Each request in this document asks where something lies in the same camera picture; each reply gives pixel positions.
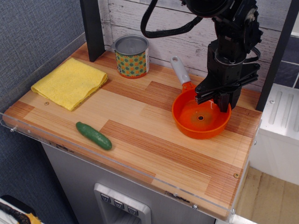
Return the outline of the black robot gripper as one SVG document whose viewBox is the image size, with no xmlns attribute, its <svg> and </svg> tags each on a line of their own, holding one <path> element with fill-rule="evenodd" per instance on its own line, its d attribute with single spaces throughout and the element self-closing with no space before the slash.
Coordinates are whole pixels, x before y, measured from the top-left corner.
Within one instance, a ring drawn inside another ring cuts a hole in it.
<svg viewBox="0 0 299 224">
<path fill-rule="evenodd" d="M 231 59 L 220 53 L 222 47 L 223 43 L 219 40 L 208 45 L 208 75 L 195 88 L 195 100 L 202 104 L 212 99 L 220 112 L 227 112 L 229 103 L 232 110 L 236 107 L 242 87 L 257 80 L 260 65 L 256 61 L 261 53 L 254 47 L 249 52 L 255 53 L 255 57 L 246 58 L 247 55 L 244 54 Z"/>
</svg>

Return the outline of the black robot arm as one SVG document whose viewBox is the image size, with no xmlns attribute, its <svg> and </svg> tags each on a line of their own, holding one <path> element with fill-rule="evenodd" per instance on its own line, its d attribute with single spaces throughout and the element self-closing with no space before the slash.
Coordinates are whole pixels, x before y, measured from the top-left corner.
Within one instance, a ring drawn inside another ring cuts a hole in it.
<svg viewBox="0 0 299 224">
<path fill-rule="evenodd" d="M 221 112 L 234 109 L 241 89 L 258 79 L 256 61 L 263 32 L 255 0 L 184 0 L 199 18 L 211 18 L 217 39 L 208 45 L 207 77 L 195 88 L 196 102 L 213 100 Z"/>
</svg>

